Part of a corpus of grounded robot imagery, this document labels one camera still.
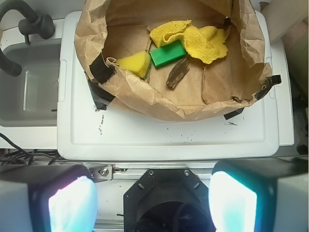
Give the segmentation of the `sensor gripper right finger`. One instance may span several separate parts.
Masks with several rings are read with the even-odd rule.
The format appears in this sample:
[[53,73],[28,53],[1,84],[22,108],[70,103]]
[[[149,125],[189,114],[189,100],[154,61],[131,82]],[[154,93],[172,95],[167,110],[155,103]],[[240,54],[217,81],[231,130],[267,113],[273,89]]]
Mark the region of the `sensor gripper right finger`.
[[307,158],[223,159],[209,183],[218,232],[307,232]]

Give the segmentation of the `sensor gripper left finger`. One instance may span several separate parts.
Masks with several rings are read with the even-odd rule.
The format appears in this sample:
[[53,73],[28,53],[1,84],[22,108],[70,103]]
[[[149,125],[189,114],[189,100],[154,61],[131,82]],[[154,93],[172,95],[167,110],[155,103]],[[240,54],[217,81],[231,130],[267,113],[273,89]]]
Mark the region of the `sensor gripper left finger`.
[[2,232],[92,232],[97,188],[83,165],[0,168]]

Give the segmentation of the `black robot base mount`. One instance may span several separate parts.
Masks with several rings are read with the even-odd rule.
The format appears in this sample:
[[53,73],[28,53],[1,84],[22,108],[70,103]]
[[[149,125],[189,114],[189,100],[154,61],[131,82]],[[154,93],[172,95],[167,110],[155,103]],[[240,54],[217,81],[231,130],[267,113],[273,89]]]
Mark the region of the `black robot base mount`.
[[214,232],[209,188],[189,169],[149,169],[123,195],[126,232]]

